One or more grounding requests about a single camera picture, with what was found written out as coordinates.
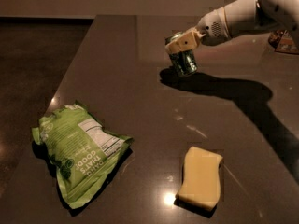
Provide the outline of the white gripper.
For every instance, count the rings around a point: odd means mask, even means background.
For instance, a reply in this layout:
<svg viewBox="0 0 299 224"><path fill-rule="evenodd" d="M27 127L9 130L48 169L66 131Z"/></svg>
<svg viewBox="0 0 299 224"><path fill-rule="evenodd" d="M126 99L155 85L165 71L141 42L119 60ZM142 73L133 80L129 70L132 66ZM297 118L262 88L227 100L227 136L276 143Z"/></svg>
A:
<svg viewBox="0 0 299 224"><path fill-rule="evenodd" d="M168 43L165 46L166 52L180 53L196 49L201 42L206 46L217 46L231 39L223 7L202 17L196 29L191 28Z"/></svg>

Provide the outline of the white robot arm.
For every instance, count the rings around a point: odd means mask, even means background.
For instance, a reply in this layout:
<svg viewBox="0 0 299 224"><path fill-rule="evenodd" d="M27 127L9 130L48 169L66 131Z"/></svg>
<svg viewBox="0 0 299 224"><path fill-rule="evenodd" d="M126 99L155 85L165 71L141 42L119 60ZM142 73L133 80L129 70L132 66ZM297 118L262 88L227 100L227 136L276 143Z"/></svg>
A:
<svg viewBox="0 0 299 224"><path fill-rule="evenodd" d="M299 47L299 0L236 0L203 16L192 28L170 41L168 54L216 46L235 37L285 29Z"/></svg>

